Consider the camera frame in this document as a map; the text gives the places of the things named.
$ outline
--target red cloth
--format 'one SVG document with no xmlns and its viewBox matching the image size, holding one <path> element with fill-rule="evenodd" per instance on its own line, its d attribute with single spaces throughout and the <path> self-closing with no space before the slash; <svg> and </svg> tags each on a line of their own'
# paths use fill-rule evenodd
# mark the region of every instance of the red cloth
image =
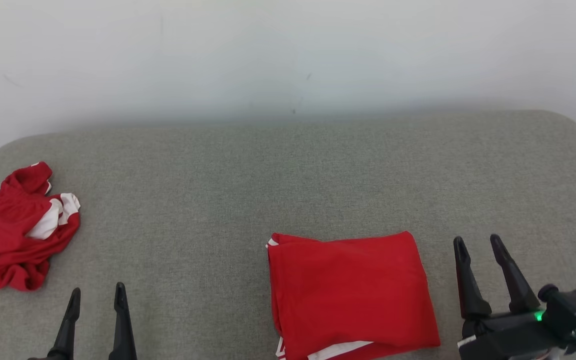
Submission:
<svg viewBox="0 0 576 360">
<path fill-rule="evenodd" d="M 45 195 L 52 174 L 39 162 L 14 171 L 1 183 L 0 289 L 39 289 L 50 268 L 48 258 L 64 250 L 80 226 L 79 202 L 73 194 Z M 44 230 L 43 235 L 27 237 L 33 230 Z"/>
<path fill-rule="evenodd" d="M 272 316 L 286 360 L 348 342 L 372 343 L 332 359 L 368 360 L 441 344 L 409 232 L 330 242 L 273 234 L 268 245 Z"/>
</svg>

